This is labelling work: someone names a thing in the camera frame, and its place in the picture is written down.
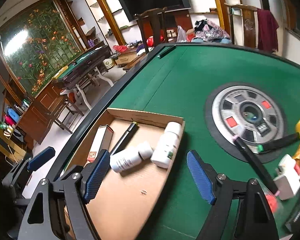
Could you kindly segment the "floral painted glass panel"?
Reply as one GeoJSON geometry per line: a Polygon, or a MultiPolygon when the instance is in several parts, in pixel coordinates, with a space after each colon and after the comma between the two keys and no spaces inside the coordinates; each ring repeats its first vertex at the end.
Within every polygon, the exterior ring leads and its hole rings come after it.
{"type": "Polygon", "coordinates": [[[29,6],[1,26],[0,49],[9,69],[32,96],[81,52],[54,0],[29,6]]]}

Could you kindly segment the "pile of floral clothes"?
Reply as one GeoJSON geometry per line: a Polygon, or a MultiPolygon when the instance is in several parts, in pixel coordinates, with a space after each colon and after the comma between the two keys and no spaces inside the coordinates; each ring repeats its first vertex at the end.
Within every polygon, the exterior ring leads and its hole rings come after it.
{"type": "Polygon", "coordinates": [[[211,20],[203,19],[195,22],[194,38],[191,42],[196,43],[223,43],[232,44],[230,35],[211,20]]]}

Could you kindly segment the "round silver table centre panel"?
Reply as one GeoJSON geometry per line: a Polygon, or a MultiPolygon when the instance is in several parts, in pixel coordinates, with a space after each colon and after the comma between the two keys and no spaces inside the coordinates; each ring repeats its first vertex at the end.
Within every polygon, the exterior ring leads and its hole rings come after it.
{"type": "Polygon", "coordinates": [[[287,120],[279,104],[250,83],[230,82],[217,87],[205,100],[204,117],[211,137],[240,161],[245,158],[232,141],[236,135],[264,164],[277,159],[282,152],[258,152],[258,145],[287,135],[287,120]]]}

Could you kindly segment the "white small box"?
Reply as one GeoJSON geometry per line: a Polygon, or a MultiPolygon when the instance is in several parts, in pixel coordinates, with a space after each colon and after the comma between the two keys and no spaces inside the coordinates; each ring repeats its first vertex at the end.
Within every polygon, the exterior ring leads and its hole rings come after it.
{"type": "Polygon", "coordinates": [[[279,198],[281,200],[293,198],[300,189],[300,167],[296,160],[286,154],[276,170],[277,176],[273,181],[279,190],[279,198]]]}

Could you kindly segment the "black marker pink cap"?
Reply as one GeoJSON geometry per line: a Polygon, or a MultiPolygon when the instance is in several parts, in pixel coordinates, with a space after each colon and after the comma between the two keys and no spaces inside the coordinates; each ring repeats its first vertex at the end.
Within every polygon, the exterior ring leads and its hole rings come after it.
{"type": "Polygon", "coordinates": [[[251,149],[245,144],[245,142],[237,135],[232,138],[234,145],[237,147],[239,152],[245,157],[250,166],[257,173],[262,183],[268,188],[268,190],[274,195],[278,196],[280,191],[277,185],[274,183],[271,175],[258,159],[258,157],[251,151],[251,149]]]}

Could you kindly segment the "dark wooden chair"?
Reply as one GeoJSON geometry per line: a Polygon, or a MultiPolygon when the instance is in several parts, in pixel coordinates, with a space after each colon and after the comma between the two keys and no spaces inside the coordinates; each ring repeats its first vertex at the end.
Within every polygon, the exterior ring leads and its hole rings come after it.
{"type": "Polygon", "coordinates": [[[153,43],[156,47],[162,42],[168,43],[167,28],[166,28],[166,17],[165,12],[167,7],[164,8],[155,8],[146,10],[141,14],[135,14],[134,18],[137,21],[137,24],[140,29],[142,42],[145,48],[145,53],[149,53],[149,45],[147,44],[147,37],[144,28],[144,20],[149,23],[153,33],[153,43]]]}

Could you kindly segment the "red round small object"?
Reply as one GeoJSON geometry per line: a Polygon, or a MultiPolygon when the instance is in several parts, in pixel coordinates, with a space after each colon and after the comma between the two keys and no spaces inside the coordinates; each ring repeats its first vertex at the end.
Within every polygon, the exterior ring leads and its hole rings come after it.
{"type": "Polygon", "coordinates": [[[279,206],[276,197],[270,193],[265,193],[264,195],[266,197],[266,200],[270,206],[272,213],[275,213],[278,210],[278,206],[279,206]]]}

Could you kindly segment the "long white red box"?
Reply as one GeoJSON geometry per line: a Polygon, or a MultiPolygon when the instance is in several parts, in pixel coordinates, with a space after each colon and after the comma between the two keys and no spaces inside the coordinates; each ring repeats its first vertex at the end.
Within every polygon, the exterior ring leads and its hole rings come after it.
{"type": "Polygon", "coordinates": [[[100,150],[109,150],[113,133],[114,131],[109,125],[103,125],[98,127],[87,157],[87,162],[94,162],[100,150]]]}

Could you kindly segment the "white medicine bottle green label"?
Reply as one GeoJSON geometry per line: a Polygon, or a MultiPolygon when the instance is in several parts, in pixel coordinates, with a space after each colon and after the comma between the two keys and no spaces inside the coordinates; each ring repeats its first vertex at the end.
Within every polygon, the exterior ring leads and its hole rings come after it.
{"type": "Polygon", "coordinates": [[[161,168],[168,168],[174,156],[181,131],[181,124],[169,122],[160,136],[151,156],[151,162],[161,168]]]}

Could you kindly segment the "black marker green cap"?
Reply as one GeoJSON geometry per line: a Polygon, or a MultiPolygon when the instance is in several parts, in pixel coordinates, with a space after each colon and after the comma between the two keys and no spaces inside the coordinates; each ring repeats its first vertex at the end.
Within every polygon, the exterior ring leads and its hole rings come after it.
{"type": "Polygon", "coordinates": [[[287,135],[280,139],[272,140],[264,144],[259,144],[257,146],[258,153],[274,151],[286,146],[289,146],[300,139],[300,134],[298,132],[287,135]]]}

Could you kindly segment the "maroon hanging cloth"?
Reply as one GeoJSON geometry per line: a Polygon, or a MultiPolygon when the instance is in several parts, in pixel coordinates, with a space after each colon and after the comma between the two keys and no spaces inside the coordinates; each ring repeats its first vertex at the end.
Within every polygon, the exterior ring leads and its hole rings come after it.
{"type": "Polygon", "coordinates": [[[269,10],[258,9],[258,49],[273,53],[279,51],[277,29],[279,25],[269,10]]]}

